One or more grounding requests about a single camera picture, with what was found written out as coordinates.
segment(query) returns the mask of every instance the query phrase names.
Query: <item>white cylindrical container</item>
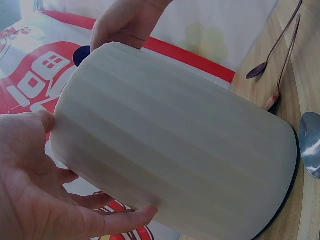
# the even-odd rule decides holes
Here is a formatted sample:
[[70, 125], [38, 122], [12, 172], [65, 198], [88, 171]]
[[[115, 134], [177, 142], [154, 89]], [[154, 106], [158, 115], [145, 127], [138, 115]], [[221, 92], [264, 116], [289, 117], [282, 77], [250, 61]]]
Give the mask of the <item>white cylindrical container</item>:
[[110, 43], [55, 109], [55, 157], [124, 204], [197, 240], [251, 240], [293, 179], [291, 126], [140, 50]]

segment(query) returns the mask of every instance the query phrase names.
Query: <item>finger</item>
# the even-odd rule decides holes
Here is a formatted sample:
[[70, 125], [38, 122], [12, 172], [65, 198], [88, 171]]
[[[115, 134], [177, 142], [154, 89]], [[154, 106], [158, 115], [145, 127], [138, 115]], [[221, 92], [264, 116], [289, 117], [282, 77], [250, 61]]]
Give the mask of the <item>finger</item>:
[[65, 204], [64, 219], [57, 223], [56, 229], [70, 239], [128, 233], [148, 225], [157, 212], [155, 206], [148, 206], [136, 212], [101, 216], [87, 208]]
[[128, 23], [132, 22], [141, 11], [144, 1], [118, 0], [94, 24], [91, 38], [91, 52], [109, 43], [109, 38]]
[[62, 184], [71, 183], [79, 178], [79, 176], [70, 169], [58, 168], [58, 175]]
[[157, 213], [158, 209], [155, 206], [147, 206], [135, 212], [105, 216], [104, 228], [99, 233], [102, 235], [114, 235], [131, 232], [148, 225]]
[[105, 193], [95, 194], [91, 196], [79, 196], [76, 194], [70, 194], [70, 196], [80, 206], [91, 210], [103, 208], [114, 200], [111, 196]]
[[54, 115], [46, 110], [34, 112], [33, 115], [41, 120], [45, 133], [50, 133], [55, 126]]
[[133, 209], [128, 209], [128, 210], [124, 210], [124, 211], [103, 211], [103, 210], [94, 210], [97, 214], [100, 214], [102, 216], [110, 216], [110, 215], [113, 215], [113, 214], [119, 214], [119, 213], [133, 213], [135, 212], [135, 210]]

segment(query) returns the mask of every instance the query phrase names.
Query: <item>metal spoon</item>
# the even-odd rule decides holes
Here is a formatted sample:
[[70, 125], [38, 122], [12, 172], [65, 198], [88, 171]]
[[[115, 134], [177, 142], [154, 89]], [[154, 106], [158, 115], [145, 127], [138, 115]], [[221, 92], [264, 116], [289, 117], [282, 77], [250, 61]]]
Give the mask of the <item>metal spoon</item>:
[[278, 40], [276, 41], [276, 43], [274, 44], [273, 48], [271, 49], [268, 57], [266, 58], [266, 61], [264, 63], [261, 63], [259, 66], [257, 66], [256, 68], [254, 68], [253, 70], [251, 70], [247, 75], [246, 75], [246, 79], [252, 79], [255, 78], [256, 76], [262, 74], [268, 65], [268, 62], [270, 60], [270, 57], [272, 56], [272, 53], [274, 52], [274, 50], [276, 49], [276, 47], [278, 46], [280, 40], [283, 38], [283, 36], [285, 35], [285, 33], [287, 32], [288, 28], [290, 27], [292, 21], [294, 20], [295, 16], [297, 15], [300, 7], [302, 5], [302, 0], [300, 0], [297, 8], [295, 9], [292, 17], [290, 18], [288, 24], [285, 26], [283, 32], [281, 33], [280, 37], [278, 38]]
[[278, 79], [278, 82], [276, 84], [276, 92], [275, 94], [270, 97], [268, 99], [268, 101], [262, 106], [262, 109], [270, 112], [272, 107], [273, 106], [276, 106], [277, 102], [279, 101], [280, 99], [280, 83], [281, 83], [281, 80], [283, 78], [283, 75], [284, 75], [284, 72], [285, 72], [285, 69], [287, 68], [287, 65], [288, 65], [288, 62], [290, 60], [290, 57], [291, 57], [291, 54], [292, 54], [292, 51], [294, 49], [294, 46], [295, 46], [295, 42], [296, 42], [296, 38], [297, 38], [297, 34], [298, 34], [298, 28], [299, 28], [299, 25], [300, 25], [300, 19], [301, 19], [301, 15], [298, 14], [297, 17], [296, 17], [296, 24], [295, 24], [295, 27], [294, 27], [294, 32], [293, 32], [293, 36], [292, 36], [292, 39], [291, 39], [291, 42], [290, 42], [290, 46], [289, 46], [289, 49], [288, 49], [288, 53], [285, 57], [285, 61], [283, 63], [283, 66], [282, 66], [282, 70], [281, 70], [281, 73], [280, 73], [280, 76], [279, 76], [279, 79]]
[[308, 172], [320, 179], [320, 115], [306, 112], [300, 122], [299, 145]]

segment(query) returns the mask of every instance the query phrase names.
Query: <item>table surface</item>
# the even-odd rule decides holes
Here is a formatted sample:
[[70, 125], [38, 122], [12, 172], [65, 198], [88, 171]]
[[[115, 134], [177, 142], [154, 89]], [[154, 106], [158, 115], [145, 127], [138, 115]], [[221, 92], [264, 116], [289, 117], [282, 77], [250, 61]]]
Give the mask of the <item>table surface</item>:
[[[263, 63], [287, 25], [298, 0], [279, 0], [263, 32], [235, 75], [231, 91], [263, 106], [276, 92], [276, 85], [285, 60], [295, 22], [275, 50], [263, 76], [246, 79], [247, 73]], [[303, 0], [299, 10], [301, 22], [297, 39], [282, 79], [282, 100], [277, 115], [297, 132], [305, 112], [320, 114], [320, 1]], [[320, 180], [313, 178], [300, 161], [292, 193], [279, 217], [259, 240], [319, 240]], [[192, 240], [182, 236], [181, 240]]]

